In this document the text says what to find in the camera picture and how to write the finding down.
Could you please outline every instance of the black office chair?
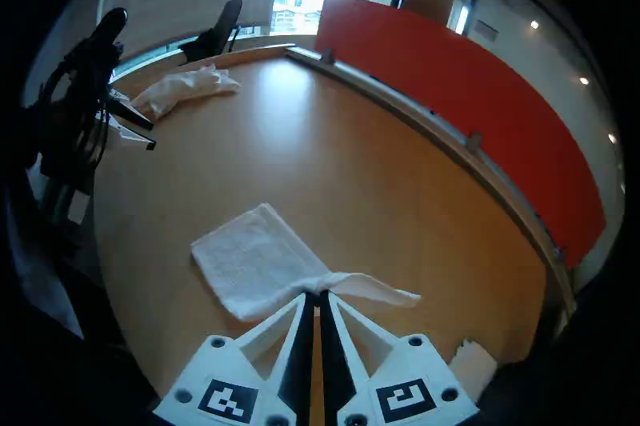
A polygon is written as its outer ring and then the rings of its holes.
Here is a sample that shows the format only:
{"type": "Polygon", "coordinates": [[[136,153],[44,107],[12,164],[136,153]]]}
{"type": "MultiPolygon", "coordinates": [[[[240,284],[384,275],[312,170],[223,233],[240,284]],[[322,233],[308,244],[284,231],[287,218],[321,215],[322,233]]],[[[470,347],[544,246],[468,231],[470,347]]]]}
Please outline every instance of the black office chair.
{"type": "Polygon", "coordinates": [[[241,9],[242,0],[229,0],[222,8],[218,22],[213,28],[201,33],[192,42],[180,45],[180,50],[185,52],[187,63],[222,53],[231,30],[236,26],[241,9]]]}

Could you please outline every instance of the white cloth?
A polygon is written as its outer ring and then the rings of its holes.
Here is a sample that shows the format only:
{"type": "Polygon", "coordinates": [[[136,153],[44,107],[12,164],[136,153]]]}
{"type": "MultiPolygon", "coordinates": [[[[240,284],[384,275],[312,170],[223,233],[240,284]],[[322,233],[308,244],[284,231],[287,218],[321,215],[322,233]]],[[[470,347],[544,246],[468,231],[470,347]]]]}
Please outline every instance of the white cloth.
{"type": "Polygon", "coordinates": [[[477,403],[494,377],[498,362],[480,344],[464,340],[449,363],[449,369],[467,396],[477,403]]]}
{"type": "Polygon", "coordinates": [[[195,241],[191,252],[222,304],[240,320],[268,317],[303,291],[330,289],[404,307],[420,299],[363,273],[332,273],[268,204],[195,241]]]}
{"type": "Polygon", "coordinates": [[[140,93],[131,105],[140,112],[150,110],[160,118],[181,100],[238,90],[240,83],[227,70],[216,70],[212,63],[196,71],[167,74],[140,93]]]}

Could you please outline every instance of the cable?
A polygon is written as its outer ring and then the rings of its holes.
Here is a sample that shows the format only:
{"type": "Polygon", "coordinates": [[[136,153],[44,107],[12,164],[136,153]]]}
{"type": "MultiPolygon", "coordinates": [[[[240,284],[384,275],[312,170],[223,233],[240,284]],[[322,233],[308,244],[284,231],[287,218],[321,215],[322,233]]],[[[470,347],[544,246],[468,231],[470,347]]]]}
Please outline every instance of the cable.
{"type": "Polygon", "coordinates": [[[105,128],[105,133],[102,136],[102,144],[100,145],[100,153],[98,155],[98,159],[95,161],[94,164],[94,169],[98,168],[98,165],[100,164],[100,161],[102,161],[102,155],[105,153],[105,149],[106,149],[106,139],[109,137],[109,118],[110,118],[110,113],[108,111],[106,111],[106,128],[105,128]]]}

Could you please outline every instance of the red panel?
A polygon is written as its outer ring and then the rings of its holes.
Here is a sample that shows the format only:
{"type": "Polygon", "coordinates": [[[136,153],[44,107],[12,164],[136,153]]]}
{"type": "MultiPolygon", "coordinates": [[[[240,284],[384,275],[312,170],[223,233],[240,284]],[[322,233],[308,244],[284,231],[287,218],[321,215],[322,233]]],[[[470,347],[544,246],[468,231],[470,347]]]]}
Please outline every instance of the red panel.
{"type": "Polygon", "coordinates": [[[404,10],[325,0],[316,50],[403,92],[469,136],[525,194],[573,268],[605,227],[582,152],[549,104],[506,63],[404,10]]]}

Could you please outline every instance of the table surface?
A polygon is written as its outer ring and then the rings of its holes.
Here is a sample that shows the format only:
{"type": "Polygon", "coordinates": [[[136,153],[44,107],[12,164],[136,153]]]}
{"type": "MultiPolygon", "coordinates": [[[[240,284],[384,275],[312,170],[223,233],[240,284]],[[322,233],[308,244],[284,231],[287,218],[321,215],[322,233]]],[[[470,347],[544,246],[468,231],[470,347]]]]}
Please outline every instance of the table surface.
{"type": "MultiPolygon", "coordinates": [[[[515,223],[436,145],[370,99],[290,59],[230,67],[242,89],[183,102],[154,151],[109,152],[95,229],[115,316],[159,395],[212,333],[253,327],[219,303],[190,244],[268,202],[333,271],[422,295],[412,309],[352,304],[445,360],[464,338],[526,357],[545,267],[515,223]]],[[[322,422],[319,330],[312,418],[322,422]]]]}

